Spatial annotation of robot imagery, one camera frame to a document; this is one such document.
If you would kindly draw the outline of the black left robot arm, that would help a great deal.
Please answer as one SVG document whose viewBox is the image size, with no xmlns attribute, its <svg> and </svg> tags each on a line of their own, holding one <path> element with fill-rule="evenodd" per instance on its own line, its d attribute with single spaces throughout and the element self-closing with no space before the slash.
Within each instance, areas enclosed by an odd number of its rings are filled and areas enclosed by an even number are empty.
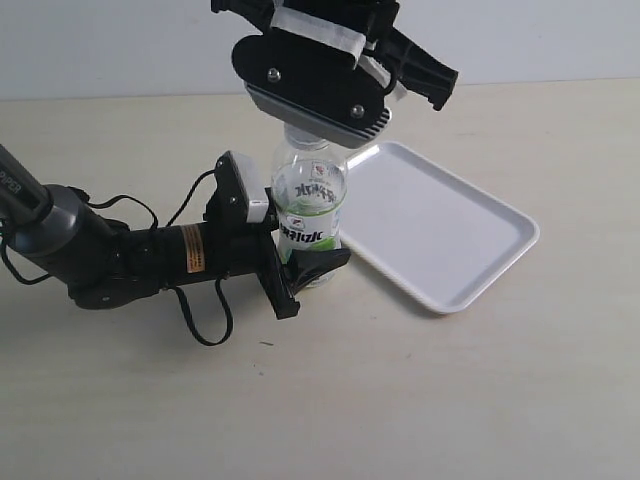
<svg viewBox="0 0 640 480">
<path fill-rule="evenodd" d="M 279 319 L 294 317 L 296 294 L 350 259 L 347 248 L 279 256 L 279 227 L 269 189 L 250 172 L 254 161 L 237 152 L 220 156 L 216 189 L 200 223 L 132 230 L 98 215 L 77 188 L 38 182 L 7 150 L 1 151 L 3 250 L 12 249 L 67 286 L 87 310 L 119 308 L 138 299 L 207 281 L 255 275 Z"/>
</svg>

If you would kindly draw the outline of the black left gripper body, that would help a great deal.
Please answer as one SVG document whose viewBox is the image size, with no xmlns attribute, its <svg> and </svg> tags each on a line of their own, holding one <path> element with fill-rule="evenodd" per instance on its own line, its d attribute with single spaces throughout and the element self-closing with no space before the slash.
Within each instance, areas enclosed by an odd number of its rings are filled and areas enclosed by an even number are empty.
<svg viewBox="0 0 640 480">
<path fill-rule="evenodd" d="M 275 207 L 267 204 L 259 223 L 246 221 L 245 202 L 236 190 L 217 188 L 202 224 L 205 272 L 212 278 L 255 275 L 279 320 L 297 316 L 300 303 L 288 285 L 272 232 Z"/>
</svg>

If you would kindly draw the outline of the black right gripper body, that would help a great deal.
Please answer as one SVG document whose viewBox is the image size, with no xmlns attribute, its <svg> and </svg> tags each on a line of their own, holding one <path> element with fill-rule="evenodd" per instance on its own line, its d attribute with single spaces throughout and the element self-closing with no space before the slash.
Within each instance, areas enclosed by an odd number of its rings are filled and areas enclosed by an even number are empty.
<svg viewBox="0 0 640 480">
<path fill-rule="evenodd" d="M 442 110 L 458 72 L 395 28 L 397 1 L 212 1 L 215 13 L 236 14 L 261 33 L 279 29 L 337 50 L 369 57 L 387 73 L 391 90 L 414 92 Z"/>
</svg>

